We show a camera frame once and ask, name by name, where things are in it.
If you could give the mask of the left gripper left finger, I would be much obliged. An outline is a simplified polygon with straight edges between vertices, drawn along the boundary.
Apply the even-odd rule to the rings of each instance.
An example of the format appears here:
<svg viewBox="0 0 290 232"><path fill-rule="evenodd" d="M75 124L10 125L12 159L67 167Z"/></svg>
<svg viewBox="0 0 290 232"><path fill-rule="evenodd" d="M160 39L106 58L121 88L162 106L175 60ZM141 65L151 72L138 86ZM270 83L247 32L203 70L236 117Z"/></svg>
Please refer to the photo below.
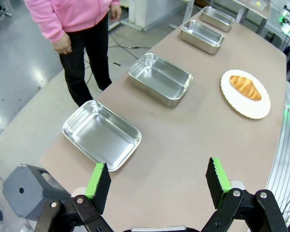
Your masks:
<svg viewBox="0 0 290 232"><path fill-rule="evenodd" d="M111 232L102 217L111 184L106 163L97 163L84 194L68 201L47 201L41 211L35 232L73 232L84 226L87 232Z"/></svg>

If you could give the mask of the white scalloped plate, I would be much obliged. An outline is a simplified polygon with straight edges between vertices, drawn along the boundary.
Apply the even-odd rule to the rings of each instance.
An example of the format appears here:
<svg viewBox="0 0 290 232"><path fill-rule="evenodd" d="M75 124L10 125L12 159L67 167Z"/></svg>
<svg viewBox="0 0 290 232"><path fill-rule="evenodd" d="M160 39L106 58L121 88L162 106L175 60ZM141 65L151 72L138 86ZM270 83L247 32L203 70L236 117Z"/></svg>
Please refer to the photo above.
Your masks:
<svg viewBox="0 0 290 232"><path fill-rule="evenodd" d="M261 94L261 99L259 101L249 99L236 90L230 83L232 75L251 80L257 91ZM220 87L228 103L242 115L251 119L261 119L269 114L271 108L269 95L263 84L253 75L242 70L228 70L221 78Z"/></svg>

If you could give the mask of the rectangular steel container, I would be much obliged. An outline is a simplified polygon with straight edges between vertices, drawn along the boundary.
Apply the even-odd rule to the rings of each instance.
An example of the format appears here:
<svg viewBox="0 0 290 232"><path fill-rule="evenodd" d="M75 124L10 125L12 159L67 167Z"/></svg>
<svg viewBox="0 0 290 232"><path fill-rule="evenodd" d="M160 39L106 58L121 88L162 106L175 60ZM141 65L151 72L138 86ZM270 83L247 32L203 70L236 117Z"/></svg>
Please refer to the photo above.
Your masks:
<svg viewBox="0 0 290 232"><path fill-rule="evenodd" d="M235 19L211 6L201 9L201 20L223 32L229 32L235 23Z"/></svg>
<svg viewBox="0 0 290 232"><path fill-rule="evenodd" d="M187 71L146 53L129 68L131 83L168 107L176 106L193 82Z"/></svg>
<svg viewBox="0 0 290 232"><path fill-rule="evenodd" d="M94 162L118 170L141 142L141 132L100 102L90 100L63 124L62 132Z"/></svg>
<svg viewBox="0 0 290 232"><path fill-rule="evenodd" d="M224 36L195 20L190 20L181 27L181 40L215 55L224 41Z"/></svg>

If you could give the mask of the grey plastic housing box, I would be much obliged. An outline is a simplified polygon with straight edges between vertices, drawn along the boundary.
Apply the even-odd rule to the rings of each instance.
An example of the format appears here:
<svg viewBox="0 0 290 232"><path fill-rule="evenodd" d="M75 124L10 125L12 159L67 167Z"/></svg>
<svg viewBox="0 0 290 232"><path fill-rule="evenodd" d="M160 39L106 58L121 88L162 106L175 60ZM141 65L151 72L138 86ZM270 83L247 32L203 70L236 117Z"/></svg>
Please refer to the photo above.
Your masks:
<svg viewBox="0 0 290 232"><path fill-rule="evenodd" d="M48 200L69 200L67 192L49 172L40 167L19 164L3 182L3 195L20 218L37 221Z"/></svg>

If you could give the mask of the clear plastic box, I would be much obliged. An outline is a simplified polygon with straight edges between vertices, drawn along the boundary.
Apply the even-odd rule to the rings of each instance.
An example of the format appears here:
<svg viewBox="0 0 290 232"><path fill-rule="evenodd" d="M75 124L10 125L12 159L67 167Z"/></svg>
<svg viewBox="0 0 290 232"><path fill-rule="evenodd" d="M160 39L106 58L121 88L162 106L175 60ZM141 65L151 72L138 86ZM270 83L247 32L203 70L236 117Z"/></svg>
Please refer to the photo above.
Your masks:
<svg viewBox="0 0 290 232"><path fill-rule="evenodd" d="M255 7L256 9L263 11L264 8L267 6L267 2L264 0L246 0L251 6Z"/></svg>

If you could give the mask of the white metal cabinet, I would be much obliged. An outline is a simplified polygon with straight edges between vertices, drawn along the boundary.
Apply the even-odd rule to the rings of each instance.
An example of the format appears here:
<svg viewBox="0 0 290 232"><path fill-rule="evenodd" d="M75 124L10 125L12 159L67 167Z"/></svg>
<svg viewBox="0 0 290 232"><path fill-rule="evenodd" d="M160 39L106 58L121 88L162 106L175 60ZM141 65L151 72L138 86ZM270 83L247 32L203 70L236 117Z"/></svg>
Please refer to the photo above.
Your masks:
<svg viewBox="0 0 290 232"><path fill-rule="evenodd" d="M194 0L130 0L126 25L136 30L148 30L173 13L186 9L183 21L191 17Z"/></svg>

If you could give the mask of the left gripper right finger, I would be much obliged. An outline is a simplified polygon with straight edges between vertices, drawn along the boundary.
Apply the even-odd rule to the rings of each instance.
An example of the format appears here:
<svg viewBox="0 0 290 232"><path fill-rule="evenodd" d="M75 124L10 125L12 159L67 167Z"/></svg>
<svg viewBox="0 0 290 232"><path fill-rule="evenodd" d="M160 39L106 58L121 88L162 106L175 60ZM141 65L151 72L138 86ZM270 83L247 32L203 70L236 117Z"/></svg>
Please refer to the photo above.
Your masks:
<svg viewBox="0 0 290 232"><path fill-rule="evenodd" d="M216 211L201 232L227 232L235 219L245 221L250 232L288 232L270 190L251 194L233 187L219 158L209 159L205 177Z"/></svg>

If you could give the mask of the person's right hand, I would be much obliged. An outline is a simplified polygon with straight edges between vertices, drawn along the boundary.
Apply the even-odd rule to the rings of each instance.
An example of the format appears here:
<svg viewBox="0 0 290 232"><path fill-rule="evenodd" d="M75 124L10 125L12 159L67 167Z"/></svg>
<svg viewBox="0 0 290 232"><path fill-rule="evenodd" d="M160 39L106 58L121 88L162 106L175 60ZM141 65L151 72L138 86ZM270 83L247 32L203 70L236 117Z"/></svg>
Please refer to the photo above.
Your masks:
<svg viewBox="0 0 290 232"><path fill-rule="evenodd" d="M71 40L67 33L64 33L63 36L57 41L52 43L53 49L59 54L68 54L72 52Z"/></svg>

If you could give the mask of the person's right forearm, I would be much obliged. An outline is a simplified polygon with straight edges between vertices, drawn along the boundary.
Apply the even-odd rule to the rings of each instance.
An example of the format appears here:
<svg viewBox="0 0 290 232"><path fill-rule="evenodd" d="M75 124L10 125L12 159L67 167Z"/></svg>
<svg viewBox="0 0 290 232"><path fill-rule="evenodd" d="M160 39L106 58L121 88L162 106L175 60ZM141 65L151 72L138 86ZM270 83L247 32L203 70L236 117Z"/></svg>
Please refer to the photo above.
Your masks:
<svg viewBox="0 0 290 232"><path fill-rule="evenodd" d="M24 0L24 2L42 35L52 43L58 42L65 32L55 13L52 0Z"/></svg>

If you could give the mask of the person in pink hoodie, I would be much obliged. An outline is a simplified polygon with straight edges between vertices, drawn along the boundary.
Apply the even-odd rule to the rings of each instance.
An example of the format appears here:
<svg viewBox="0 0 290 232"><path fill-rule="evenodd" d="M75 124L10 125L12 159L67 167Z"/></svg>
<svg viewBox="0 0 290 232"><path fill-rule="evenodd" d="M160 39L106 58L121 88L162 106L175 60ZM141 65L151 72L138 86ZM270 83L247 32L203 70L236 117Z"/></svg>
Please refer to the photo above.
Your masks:
<svg viewBox="0 0 290 232"><path fill-rule="evenodd" d="M92 100L85 82L84 55L101 91L112 81L108 66L108 20L110 7L103 0L52 0L56 15L71 40L72 52L59 54L68 91L78 106Z"/></svg>

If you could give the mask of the grey table with clear box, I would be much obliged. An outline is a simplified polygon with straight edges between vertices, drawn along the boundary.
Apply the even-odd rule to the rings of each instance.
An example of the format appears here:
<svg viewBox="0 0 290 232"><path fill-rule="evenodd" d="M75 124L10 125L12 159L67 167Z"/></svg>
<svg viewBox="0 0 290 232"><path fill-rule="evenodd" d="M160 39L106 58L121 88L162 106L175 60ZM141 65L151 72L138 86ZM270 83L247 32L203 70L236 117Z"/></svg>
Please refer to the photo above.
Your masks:
<svg viewBox="0 0 290 232"><path fill-rule="evenodd" d="M260 11L255 7L251 6L246 0L232 0L232 1L240 5L240 9L235 19L237 23L243 24L249 12L261 18L260 25L258 26L258 29L256 31L256 33L260 35L266 22L270 18L271 0L264 0L267 2L267 6L264 8L263 11Z"/></svg>

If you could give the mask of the person's left hand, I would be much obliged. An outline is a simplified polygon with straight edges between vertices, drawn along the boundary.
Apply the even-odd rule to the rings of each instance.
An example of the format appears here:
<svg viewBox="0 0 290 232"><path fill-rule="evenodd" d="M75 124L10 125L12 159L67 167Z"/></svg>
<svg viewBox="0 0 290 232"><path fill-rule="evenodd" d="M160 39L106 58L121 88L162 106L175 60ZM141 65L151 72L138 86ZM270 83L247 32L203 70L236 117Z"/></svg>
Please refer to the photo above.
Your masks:
<svg viewBox="0 0 290 232"><path fill-rule="evenodd" d="M122 9L120 5L111 4L110 5L111 20L118 21L122 14Z"/></svg>

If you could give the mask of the golden bread roll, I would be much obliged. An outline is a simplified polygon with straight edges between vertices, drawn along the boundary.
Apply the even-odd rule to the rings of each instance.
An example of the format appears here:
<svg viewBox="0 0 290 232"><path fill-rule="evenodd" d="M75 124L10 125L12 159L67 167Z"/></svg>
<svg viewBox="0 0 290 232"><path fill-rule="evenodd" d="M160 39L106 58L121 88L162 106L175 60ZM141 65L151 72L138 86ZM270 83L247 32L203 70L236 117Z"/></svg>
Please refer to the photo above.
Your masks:
<svg viewBox="0 0 290 232"><path fill-rule="evenodd" d="M245 97L253 101L260 101L262 99L261 94L250 79L238 75L232 75L229 78L229 82Z"/></svg>

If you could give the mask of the aluminium profile frame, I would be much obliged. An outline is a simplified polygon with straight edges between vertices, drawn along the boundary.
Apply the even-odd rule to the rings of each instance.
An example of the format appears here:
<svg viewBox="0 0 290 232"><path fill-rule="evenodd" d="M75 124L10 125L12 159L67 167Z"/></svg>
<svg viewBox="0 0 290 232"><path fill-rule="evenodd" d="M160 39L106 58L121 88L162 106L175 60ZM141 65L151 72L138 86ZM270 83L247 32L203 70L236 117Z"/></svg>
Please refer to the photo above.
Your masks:
<svg viewBox="0 0 290 232"><path fill-rule="evenodd" d="M275 196L284 219L290 215L290 108L285 106L272 170L266 186Z"/></svg>

